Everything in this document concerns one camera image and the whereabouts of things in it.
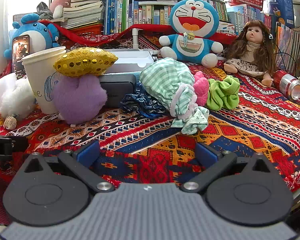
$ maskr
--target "phone screen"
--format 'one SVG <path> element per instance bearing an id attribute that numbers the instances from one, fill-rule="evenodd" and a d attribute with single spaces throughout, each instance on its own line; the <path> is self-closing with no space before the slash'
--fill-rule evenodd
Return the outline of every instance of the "phone screen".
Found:
<path id="1" fill-rule="evenodd" d="M 30 51 L 30 36 L 21 35 L 12 40 L 12 71 L 17 76 L 25 75 L 26 71 L 21 59 L 29 55 Z"/>

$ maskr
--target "doraemon plush toy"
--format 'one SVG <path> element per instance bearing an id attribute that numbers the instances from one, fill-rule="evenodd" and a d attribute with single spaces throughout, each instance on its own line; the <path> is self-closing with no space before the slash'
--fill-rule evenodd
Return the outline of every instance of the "doraemon plush toy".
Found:
<path id="1" fill-rule="evenodd" d="M 28 34 L 30 36 L 30 54 L 52 47 L 59 47 L 60 45 L 57 43 L 58 29 L 51 23 L 45 26 L 38 20 L 38 14 L 29 13 L 21 18 L 21 26 L 18 22 L 13 22 L 12 26 L 17 30 L 13 33 L 10 44 L 12 44 L 14 38 Z M 3 55 L 5 58 L 11 59 L 12 50 L 6 49 Z"/>
<path id="2" fill-rule="evenodd" d="M 161 36 L 161 56 L 172 57 L 175 60 L 185 60 L 199 63 L 207 68 L 215 67 L 217 56 L 210 53 L 220 53 L 223 46 L 219 42 L 206 38 L 212 36 L 218 29 L 219 16 L 217 11 L 202 0 L 182 0 L 170 13 L 170 24 L 177 34 Z"/>

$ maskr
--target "paper cup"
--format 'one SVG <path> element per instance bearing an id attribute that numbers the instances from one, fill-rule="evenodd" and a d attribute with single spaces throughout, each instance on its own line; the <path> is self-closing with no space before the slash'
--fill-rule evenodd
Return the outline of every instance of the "paper cup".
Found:
<path id="1" fill-rule="evenodd" d="M 22 58 L 26 74 L 37 103 L 44 114 L 57 112 L 52 101 L 52 89 L 61 78 L 53 68 L 54 62 L 66 53 L 66 47 L 42 50 Z"/>

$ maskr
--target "green checkered cloth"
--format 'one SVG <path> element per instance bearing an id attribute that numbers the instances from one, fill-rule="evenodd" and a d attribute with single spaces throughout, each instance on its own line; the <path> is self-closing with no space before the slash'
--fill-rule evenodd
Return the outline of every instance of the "green checkered cloth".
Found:
<path id="1" fill-rule="evenodd" d="M 207 127 L 209 110 L 195 104 L 194 77 L 184 63 L 173 58 L 158 60 L 141 72 L 140 81 L 176 117 L 171 127 L 182 127 L 183 134 L 194 134 L 197 128 L 202 131 Z"/>
<path id="2" fill-rule="evenodd" d="M 223 81 L 208 79 L 210 88 L 206 107 L 219 111 L 221 108 L 235 109 L 239 104 L 240 82 L 238 78 L 227 76 Z"/>

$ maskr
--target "blue patterned cloth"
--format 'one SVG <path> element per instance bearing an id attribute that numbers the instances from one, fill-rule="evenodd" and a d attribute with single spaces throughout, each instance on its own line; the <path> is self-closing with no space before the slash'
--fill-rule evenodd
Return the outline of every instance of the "blue patterned cloth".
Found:
<path id="1" fill-rule="evenodd" d="M 167 110 L 154 97 L 149 95 L 141 82 L 135 85 L 134 94 L 126 94 L 120 107 L 128 112 L 137 111 L 147 118 L 162 116 Z"/>

